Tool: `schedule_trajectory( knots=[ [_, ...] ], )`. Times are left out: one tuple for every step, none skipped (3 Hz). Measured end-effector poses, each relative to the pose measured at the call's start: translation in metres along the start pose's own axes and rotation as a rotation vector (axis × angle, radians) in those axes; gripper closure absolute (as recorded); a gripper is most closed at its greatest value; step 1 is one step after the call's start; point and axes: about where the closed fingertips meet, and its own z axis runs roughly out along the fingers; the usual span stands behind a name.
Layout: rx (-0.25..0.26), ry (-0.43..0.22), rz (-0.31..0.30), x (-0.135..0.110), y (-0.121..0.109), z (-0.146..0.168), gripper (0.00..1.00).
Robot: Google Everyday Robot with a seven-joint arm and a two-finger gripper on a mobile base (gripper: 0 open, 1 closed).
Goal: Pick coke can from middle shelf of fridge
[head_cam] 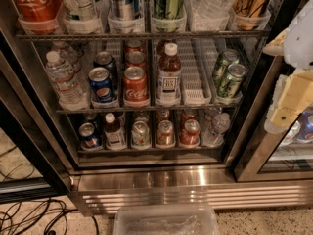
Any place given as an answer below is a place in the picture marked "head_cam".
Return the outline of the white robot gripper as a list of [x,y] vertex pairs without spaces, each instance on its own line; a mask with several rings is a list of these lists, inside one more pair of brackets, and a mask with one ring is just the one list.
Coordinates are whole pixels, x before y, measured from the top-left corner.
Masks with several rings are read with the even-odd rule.
[[313,103],[313,0],[309,0],[291,21],[263,47],[263,53],[283,56],[296,69],[280,75],[276,83],[269,121],[276,127],[290,127]]

